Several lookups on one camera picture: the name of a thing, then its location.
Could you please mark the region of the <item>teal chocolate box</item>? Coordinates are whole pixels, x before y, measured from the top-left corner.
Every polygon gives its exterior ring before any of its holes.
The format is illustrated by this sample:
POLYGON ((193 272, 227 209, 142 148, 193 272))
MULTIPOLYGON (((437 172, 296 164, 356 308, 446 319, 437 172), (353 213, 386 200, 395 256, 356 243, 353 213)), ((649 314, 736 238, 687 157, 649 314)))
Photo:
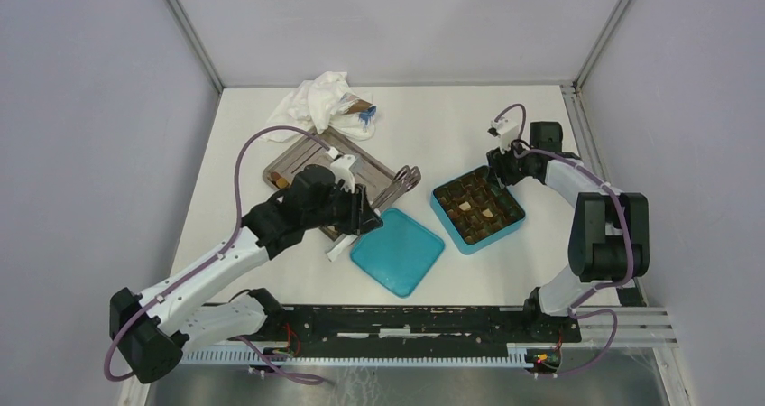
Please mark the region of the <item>teal chocolate box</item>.
POLYGON ((495 187, 488 179, 488 166, 482 165, 435 187, 430 205, 459 253, 474 254, 521 227, 526 213, 507 189, 495 187), (471 209, 458 205, 468 202, 471 209), (490 209, 494 217, 482 211, 490 209))

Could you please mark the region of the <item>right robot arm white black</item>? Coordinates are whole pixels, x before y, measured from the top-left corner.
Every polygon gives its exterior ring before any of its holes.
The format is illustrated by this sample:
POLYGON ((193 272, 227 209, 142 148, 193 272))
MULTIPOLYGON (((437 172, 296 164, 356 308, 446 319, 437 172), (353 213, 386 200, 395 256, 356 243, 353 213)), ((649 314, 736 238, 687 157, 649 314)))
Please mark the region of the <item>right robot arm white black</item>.
POLYGON ((521 316, 521 330, 543 341, 558 327, 556 317, 576 308, 599 290, 623 286, 650 266, 649 202, 638 192, 624 192, 586 168, 579 156, 562 149, 562 127, 535 122, 529 141, 521 127, 493 122, 489 134, 497 148, 486 155, 489 177, 500 188, 533 178, 553 189, 573 209, 567 267, 530 295, 536 308, 521 316))

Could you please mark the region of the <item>stainless steel tray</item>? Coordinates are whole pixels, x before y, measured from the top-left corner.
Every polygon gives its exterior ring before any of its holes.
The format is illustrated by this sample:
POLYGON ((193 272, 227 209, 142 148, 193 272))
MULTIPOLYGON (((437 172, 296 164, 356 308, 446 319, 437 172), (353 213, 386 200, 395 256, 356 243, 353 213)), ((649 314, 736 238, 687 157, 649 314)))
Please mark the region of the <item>stainless steel tray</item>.
POLYGON ((398 171, 333 129, 323 134, 313 130, 265 167, 263 179, 276 192, 243 215, 242 226, 257 234, 259 245, 270 250, 299 243, 312 228, 336 241, 343 235, 334 227, 334 200, 341 189, 329 165, 344 154, 353 154, 362 162, 355 186, 366 187, 373 204, 398 171))

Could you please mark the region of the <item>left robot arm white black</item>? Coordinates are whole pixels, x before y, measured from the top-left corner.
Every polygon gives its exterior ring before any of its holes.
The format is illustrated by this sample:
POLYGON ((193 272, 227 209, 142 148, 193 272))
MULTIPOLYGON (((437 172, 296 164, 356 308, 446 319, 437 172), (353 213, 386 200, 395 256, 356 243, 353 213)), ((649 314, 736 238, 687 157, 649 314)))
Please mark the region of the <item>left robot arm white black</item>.
POLYGON ((188 352, 232 337, 273 340, 283 316, 249 293, 228 304, 207 301, 242 275, 299 244, 311 229, 333 227, 344 235, 365 235, 383 226, 363 184, 349 186, 329 168, 309 165, 285 189, 240 216, 231 237, 170 278, 140 292, 117 291, 109 301, 112 340, 104 373, 120 354, 140 383, 169 374, 188 352))

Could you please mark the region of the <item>metal serving tongs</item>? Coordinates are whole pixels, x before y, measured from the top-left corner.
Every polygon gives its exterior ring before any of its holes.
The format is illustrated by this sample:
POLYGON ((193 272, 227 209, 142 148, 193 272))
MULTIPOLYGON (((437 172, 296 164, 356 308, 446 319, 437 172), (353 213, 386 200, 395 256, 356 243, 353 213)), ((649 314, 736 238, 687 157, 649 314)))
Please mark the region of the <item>metal serving tongs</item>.
MULTIPOLYGON (((392 182, 375 199, 372 204, 377 215, 387 210, 392 204, 405 193, 414 189, 421 181, 421 172, 418 166, 405 165, 394 176, 392 182)), ((334 262, 341 253, 350 247, 358 239, 357 235, 341 235, 326 250, 327 259, 334 262)))

